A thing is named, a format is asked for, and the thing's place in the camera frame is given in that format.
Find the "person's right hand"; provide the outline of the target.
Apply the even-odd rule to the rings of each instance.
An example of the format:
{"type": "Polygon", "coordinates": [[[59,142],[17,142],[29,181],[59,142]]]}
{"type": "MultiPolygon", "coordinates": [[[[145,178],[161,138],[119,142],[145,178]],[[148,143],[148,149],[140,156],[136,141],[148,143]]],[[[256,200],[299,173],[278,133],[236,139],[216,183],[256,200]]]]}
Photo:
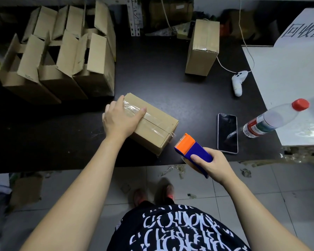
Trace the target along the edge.
{"type": "Polygon", "coordinates": [[[227,183],[236,180],[235,172],[221,151],[208,147],[204,147],[204,149],[213,157],[213,161],[207,163],[206,171],[214,181],[226,186],[227,183]]]}

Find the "person's left hand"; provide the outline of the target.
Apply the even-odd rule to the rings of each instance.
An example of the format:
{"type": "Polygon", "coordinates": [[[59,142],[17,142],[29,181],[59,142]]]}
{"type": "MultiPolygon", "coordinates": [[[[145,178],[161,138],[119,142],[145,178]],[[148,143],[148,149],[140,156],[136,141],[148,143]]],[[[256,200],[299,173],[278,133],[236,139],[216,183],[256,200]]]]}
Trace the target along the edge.
{"type": "Polygon", "coordinates": [[[130,116],[125,112],[124,95],[117,101],[112,101],[106,105],[102,115],[103,127],[106,139],[124,141],[137,128],[140,120],[130,120],[130,116]]]}

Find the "blue and orange tape dispenser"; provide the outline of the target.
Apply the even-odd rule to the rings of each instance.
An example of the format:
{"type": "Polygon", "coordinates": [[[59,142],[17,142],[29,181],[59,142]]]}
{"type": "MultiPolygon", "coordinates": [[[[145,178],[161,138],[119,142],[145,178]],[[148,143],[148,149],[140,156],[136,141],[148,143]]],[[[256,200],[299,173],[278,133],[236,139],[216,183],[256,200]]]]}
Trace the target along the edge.
{"type": "Polygon", "coordinates": [[[213,157],[200,146],[190,135],[185,133],[183,137],[176,143],[174,147],[175,151],[181,156],[182,160],[189,165],[192,169],[202,174],[206,179],[209,178],[207,171],[200,165],[196,164],[191,155],[197,155],[204,161],[210,163],[213,161],[213,157]]]}

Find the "taped brown cardboard box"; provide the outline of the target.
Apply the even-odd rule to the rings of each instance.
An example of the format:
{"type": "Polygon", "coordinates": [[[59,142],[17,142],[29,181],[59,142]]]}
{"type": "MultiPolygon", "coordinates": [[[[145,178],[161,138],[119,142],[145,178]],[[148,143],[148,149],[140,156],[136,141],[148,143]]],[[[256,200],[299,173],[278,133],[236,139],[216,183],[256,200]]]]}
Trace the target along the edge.
{"type": "Polygon", "coordinates": [[[174,133],[179,121],[132,93],[125,95],[124,110],[126,115],[134,116],[143,107],[146,107],[146,113],[130,138],[159,157],[166,145],[175,136],[174,133]]]}

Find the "person's shoe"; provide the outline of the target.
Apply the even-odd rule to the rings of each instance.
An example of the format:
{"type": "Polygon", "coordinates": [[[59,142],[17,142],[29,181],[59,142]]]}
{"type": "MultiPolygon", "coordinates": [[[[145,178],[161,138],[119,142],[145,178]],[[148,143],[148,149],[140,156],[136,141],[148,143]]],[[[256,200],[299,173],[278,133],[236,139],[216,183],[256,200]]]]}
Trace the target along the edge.
{"type": "Polygon", "coordinates": [[[158,205],[174,205],[175,191],[174,186],[167,178],[161,178],[157,184],[155,202],[158,205]]]}
{"type": "Polygon", "coordinates": [[[147,195],[144,189],[136,189],[133,193],[133,203],[134,207],[138,207],[142,202],[147,201],[147,195]]]}

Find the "person's left shoe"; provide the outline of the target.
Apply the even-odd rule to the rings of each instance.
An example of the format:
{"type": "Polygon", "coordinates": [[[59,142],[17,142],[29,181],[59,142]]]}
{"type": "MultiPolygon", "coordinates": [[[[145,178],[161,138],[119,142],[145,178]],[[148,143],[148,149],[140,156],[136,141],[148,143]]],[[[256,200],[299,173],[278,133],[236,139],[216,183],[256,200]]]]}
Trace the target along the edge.
{"type": "Polygon", "coordinates": [[[147,195],[144,189],[136,189],[133,193],[133,203],[134,207],[138,207],[142,202],[147,201],[147,195]]]}

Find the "black shirt with white print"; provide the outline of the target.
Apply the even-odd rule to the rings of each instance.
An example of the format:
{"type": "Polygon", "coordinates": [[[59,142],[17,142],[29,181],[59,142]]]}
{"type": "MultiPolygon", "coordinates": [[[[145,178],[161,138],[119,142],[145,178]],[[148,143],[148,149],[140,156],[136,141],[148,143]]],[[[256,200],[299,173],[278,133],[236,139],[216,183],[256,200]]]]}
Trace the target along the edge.
{"type": "Polygon", "coordinates": [[[234,232],[192,206],[154,205],[127,212],[115,227],[107,251],[251,251],[234,232]]]}

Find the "group of open cardboard boxes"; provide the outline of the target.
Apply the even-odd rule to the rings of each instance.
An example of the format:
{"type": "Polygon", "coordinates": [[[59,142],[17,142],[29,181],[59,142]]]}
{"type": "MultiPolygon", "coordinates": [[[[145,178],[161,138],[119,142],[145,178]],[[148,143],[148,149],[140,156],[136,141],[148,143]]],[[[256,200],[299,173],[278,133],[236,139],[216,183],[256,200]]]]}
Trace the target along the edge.
{"type": "Polygon", "coordinates": [[[31,104],[114,96],[116,35],[108,6],[31,12],[0,63],[0,83],[31,104]]]}

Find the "clear water bottle red cap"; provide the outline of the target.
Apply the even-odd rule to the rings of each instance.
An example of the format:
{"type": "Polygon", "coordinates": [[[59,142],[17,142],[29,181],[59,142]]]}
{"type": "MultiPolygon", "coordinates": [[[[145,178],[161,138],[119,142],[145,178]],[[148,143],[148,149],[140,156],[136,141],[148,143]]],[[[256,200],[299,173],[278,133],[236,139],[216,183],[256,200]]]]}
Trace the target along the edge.
{"type": "Polygon", "coordinates": [[[257,138],[289,124],[309,107],[310,102],[303,98],[273,107],[245,124],[243,133],[248,138],[257,138]]]}

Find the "white handheld controller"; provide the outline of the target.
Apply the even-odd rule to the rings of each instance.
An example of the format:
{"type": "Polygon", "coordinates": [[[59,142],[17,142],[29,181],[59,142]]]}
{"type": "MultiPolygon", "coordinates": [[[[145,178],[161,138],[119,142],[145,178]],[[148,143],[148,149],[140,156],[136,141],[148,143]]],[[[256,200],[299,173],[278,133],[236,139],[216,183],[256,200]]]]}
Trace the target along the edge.
{"type": "Polygon", "coordinates": [[[242,95],[242,83],[247,78],[248,71],[240,71],[232,76],[232,87],[236,97],[242,95]]]}

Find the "tall sealed cardboard box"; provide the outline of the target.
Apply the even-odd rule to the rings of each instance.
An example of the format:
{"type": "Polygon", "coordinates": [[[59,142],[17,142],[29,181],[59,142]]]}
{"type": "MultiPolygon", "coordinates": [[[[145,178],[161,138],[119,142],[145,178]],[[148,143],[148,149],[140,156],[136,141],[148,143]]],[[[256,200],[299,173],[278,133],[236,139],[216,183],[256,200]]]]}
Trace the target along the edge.
{"type": "Polygon", "coordinates": [[[207,76],[220,46],[220,23],[197,19],[189,44],[185,73],[207,76]]]}

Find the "brown carton on shelf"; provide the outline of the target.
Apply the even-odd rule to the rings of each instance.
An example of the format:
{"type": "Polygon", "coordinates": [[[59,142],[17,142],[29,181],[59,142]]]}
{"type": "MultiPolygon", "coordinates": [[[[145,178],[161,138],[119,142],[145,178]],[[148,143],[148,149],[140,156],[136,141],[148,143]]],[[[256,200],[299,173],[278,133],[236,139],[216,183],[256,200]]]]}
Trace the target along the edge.
{"type": "Polygon", "coordinates": [[[187,23],[192,20],[194,2],[191,0],[150,0],[149,26],[151,29],[164,29],[187,23]]]}

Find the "white board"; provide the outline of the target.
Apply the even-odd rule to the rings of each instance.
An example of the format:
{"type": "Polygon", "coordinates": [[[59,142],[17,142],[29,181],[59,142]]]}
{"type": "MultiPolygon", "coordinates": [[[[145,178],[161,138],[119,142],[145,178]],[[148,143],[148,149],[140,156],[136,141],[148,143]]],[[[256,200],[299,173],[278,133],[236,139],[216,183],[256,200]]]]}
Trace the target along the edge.
{"type": "Polygon", "coordinates": [[[283,146],[314,146],[314,47],[243,47],[267,109],[304,98],[310,107],[276,133],[283,146]]]}

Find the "flat cardboard scrap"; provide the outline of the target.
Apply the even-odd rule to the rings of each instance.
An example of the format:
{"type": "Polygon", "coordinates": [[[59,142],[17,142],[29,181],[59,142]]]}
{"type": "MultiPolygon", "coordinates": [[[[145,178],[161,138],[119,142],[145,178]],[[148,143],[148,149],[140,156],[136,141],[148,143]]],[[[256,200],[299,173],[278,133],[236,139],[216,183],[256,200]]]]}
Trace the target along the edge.
{"type": "Polygon", "coordinates": [[[43,176],[41,175],[16,179],[12,187],[10,207],[17,209],[40,201],[42,183],[43,176]]]}

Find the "perforated metal shelf post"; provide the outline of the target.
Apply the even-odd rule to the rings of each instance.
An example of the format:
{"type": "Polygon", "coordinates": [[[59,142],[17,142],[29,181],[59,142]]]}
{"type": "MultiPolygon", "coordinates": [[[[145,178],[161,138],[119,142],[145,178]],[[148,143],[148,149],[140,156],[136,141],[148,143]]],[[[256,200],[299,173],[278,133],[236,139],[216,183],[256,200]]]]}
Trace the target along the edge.
{"type": "Polygon", "coordinates": [[[128,21],[131,36],[141,36],[141,25],[143,24],[142,6],[140,0],[126,0],[128,21]]]}

